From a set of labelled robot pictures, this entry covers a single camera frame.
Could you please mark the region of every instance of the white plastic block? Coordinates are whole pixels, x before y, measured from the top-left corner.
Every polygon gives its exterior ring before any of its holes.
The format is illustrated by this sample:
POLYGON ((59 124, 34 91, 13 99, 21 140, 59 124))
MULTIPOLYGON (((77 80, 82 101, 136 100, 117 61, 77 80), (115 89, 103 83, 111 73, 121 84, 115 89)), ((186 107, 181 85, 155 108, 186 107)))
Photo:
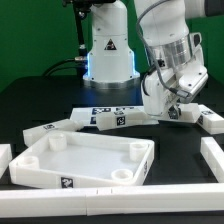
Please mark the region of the white plastic block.
POLYGON ((0 217, 224 210, 224 184, 0 191, 0 217))
POLYGON ((0 178, 2 177, 11 160, 12 152, 10 145, 0 145, 0 178))
POLYGON ((0 217, 46 217, 86 215, 86 192, 82 190, 0 191, 0 217))
POLYGON ((205 105, 199 105, 201 116, 198 124, 209 134, 224 133, 224 119, 205 105))
POLYGON ((200 109, 197 103, 178 104, 178 108, 181 110, 181 114, 178 119, 173 119, 170 113, 167 112, 159 120, 174 121, 174 122, 186 122, 196 123, 200 117, 200 109))
POLYGON ((224 183, 224 152, 214 138, 202 138, 201 154, 218 182, 224 183))
POLYGON ((63 131, 79 131, 83 128, 81 121, 72 121, 69 119, 57 121, 50 124, 45 124, 35 128, 27 129, 23 131, 23 137, 25 145, 30 147, 46 133, 52 130, 63 130, 63 131))
POLYGON ((36 188, 142 185, 151 140, 51 131, 10 164, 12 183, 36 188))
POLYGON ((98 189, 87 195, 87 215, 224 210, 223 184, 98 189))
POLYGON ((141 125, 147 119, 147 114, 139 109, 126 109, 115 112, 102 112, 96 115, 96 125, 99 130, 122 128, 141 125))

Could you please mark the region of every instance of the black cable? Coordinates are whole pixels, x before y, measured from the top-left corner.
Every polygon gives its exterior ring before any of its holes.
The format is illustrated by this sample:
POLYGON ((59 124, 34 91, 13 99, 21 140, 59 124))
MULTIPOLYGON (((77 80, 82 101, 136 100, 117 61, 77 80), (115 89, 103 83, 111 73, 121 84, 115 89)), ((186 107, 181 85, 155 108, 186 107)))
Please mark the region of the black cable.
POLYGON ((57 63, 55 63, 54 65, 52 65, 51 67, 49 67, 47 70, 44 71, 44 73, 42 74, 42 76, 47 76, 47 74, 55 69, 56 67, 60 66, 60 65, 63 65, 63 64, 66 64, 66 63, 70 63, 70 62, 75 62, 75 59, 74 58, 70 58, 70 59, 66 59, 66 60, 63 60, 63 61, 59 61, 57 63))
POLYGON ((56 69, 53 69, 51 70, 46 76, 51 76, 54 72, 57 72, 57 71, 61 71, 61 70, 67 70, 67 69, 77 69, 77 68, 84 68, 84 66, 72 66, 72 67, 64 67, 64 68, 56 68, 56 69))

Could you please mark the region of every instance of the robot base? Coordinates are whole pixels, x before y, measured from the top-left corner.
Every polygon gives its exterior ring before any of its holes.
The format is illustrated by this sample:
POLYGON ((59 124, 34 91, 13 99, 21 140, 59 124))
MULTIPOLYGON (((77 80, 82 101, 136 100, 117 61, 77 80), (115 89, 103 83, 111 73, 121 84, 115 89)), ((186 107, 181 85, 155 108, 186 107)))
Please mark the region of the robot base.
POLYGON ((97 89, 123 89, 140 84, 140 75, 136 75, 132 79, 124 82, 97 82, 90 80, 87 75, 83 77, 83 82, 85 86, 97 88, 97 89))

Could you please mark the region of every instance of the warning label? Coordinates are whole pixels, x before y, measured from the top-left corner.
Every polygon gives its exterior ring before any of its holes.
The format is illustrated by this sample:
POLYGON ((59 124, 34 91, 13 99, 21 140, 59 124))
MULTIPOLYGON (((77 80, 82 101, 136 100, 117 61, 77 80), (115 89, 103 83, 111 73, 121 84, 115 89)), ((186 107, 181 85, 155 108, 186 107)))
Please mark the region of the warning label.
POLYGON ((115 44, 112 41, 112 39, 109 40, 109 42, 108 42, 108 44, 107 44, 107 46, 105 47, 104 50, 106 50, 106 51, 115 51, 115 50, 117 50, 117 48, 115 47, 115 44))

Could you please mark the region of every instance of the cable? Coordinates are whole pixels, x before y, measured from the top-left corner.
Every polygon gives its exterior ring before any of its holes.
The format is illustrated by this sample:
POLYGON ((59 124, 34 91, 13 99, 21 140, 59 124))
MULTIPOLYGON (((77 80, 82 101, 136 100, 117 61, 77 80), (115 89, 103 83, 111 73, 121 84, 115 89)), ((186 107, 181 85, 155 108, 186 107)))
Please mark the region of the cable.
POLYGON ((148 45, 148 43, 146 42, 146 40, 144 39, 142 33, 141 33, 141 28, 140 28, 140 22, 141 20, 145 17, 146 14, 148 14, 152 9, 154 9, 155 7, 165 3, 165 2, 168 2, 168 1, 172 1, 172 0, 161 0, 161 1, 158 1, 154 4, 152 4, 151 6, 149 6, 138 18, 137 20, 137 23, 136 23, 136 31, 137 31, 137 34, 140 38, 140 40, 142 41, 143 45, 145 46, 146 48, 146 51, 148 52, 148 54, 152 57, 153 61, 154 61, 154 64, 156 66, 156 70, 157 70, 157 74, 158 74, 158 77, 159 77, 159 80, 160 80, 160 83, 163 85, 164 88, 168 89, 170 92, 182 97, 182 98, 187 98, 189 97, 190 93, 186 92, 186 91, 183 91, 183 90, 178 90, 178 89, 175 89, 175 88, 170 88, 169 86, 166 85, 166 83, 163 81, 163 78, 162 78, 162 74, 161 74, 161 71, 160 71, 160 66, 159 66, 159 63, 156 59, 156 57, 154 56, 154 53, 151 49, 151 47, 148 45))
POLYGON ((85 68, 85 67, 84 67, 84 66, 73 66, 73 67, 56 68, 56 69, 51 70, 51 71, 46 75, 46 77, 51 76, 51 74, 53 74, 54 72, 57 72, 57 71, 67 70, 67 69, 77 69, 77 68, 85 68))
POLYGON ((60 65, 63 65, 63 64, 66 64, 66 63, 70 63, 70 62, 75 62, 75 59, 74 58, 70 58, 70 59, 66 59, 66 60, 63 60, 63 61, 59 61, 57 63, 55 63, 54 65, 52 65, 51 67, 49 67, 47 70, 44 71, 44 73, 42 74, 42 76, 47 76, 48 73, 55 69, 56 67, 60 66, 60 65))

